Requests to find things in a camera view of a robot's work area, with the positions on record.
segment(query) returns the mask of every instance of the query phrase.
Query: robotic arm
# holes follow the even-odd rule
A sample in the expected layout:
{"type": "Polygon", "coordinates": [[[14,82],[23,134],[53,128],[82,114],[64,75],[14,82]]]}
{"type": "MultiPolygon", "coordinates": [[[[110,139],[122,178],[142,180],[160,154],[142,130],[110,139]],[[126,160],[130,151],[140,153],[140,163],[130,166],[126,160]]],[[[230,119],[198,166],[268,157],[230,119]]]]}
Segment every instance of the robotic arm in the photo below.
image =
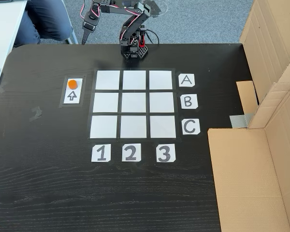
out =
{"type": "Polygon", "coordinates": [[[130,58],[142,60],[148,53],[145,45],[146,28],[142,24],[150,17],[150,10],[147,4],[137,2],[133,5],[132,0],[93,0],[83,22],[82,45],[86,43],[89,34],[95,31],[101,13],[131,15],[123,24],[119,35],[120,50],[126,60],[130,58]]]}

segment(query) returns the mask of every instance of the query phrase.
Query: dark wood grain surface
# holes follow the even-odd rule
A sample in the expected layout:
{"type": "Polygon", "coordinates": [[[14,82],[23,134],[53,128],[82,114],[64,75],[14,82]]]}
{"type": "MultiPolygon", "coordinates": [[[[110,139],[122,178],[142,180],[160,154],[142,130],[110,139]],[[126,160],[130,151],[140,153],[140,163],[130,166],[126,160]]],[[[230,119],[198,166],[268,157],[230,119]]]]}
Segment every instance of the dark wood grain surface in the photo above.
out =
{"type": "Polygon", "coordinates": [[[251,80],[240,44],[149,46],[126,63],[118,45],[28,45],[8,57],[0,81],[0,232],[219,232],[208,128],[243,114],[236,81],[251,80]],[[176,142],[176,162],[91,163],[88,115],[97,69],[175,69],[194,73],[201,134],[176,142]],[[82,107],[59,108],[65,76],[86,75],[82,107]],[[39,107],[42,116],[30,121],[39,107]]]}

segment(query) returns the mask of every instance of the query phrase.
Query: tic-tac-toe grid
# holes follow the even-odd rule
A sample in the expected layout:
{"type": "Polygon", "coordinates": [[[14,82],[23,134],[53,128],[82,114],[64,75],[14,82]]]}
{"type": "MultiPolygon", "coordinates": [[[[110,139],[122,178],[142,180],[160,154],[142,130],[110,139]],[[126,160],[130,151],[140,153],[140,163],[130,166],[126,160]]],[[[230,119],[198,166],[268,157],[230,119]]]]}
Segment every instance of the tic-tac-toe grid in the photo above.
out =
{"type": "Polygon", "coordinates": [[[172,70],[98,70],[90,139],[179,138],[172,70]]]}

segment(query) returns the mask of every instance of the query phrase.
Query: black cable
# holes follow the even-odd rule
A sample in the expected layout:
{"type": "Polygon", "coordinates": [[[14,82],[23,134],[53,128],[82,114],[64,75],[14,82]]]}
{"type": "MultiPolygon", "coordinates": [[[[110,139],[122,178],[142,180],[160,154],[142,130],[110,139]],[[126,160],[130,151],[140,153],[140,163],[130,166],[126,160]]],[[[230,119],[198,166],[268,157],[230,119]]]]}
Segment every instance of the black cable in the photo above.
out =
{"type": "Polygon", "coordinates": [[[151,41],[151,43],[153,44],[153,41],[151,40],[151,38],[150,38],[149,34],[147,33],[147,31],[145,31],[145,33],[146,33],[147,37],[149,38],[149,40],[151,41]]]}
{"type": "Polygon", "coordinates": [[[149,30],[149,29],[147,29],[147,30],[155,34],[155,36],[156,36],[156,37],[157,37],[157,39],[158,39],[158,44],[160,44],[160,41],[159,41],[159,36],[158,36],[158,35],[157,35],[155,32],[153,32],[152,30],[149,30]]]}

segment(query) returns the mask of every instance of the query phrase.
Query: blue jeans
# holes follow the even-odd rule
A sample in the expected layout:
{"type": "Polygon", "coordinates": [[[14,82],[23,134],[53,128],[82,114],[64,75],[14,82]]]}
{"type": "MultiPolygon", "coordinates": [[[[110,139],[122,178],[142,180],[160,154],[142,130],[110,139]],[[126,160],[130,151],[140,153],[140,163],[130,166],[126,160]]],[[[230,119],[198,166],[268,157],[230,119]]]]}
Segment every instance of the blue jeans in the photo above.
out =
{"type": "Polygon", "coordinates": [[[39,44],[41,38],[63,41],[71,33],[69,16],[61,0],[29,0],[14,47],[39,44]]]}

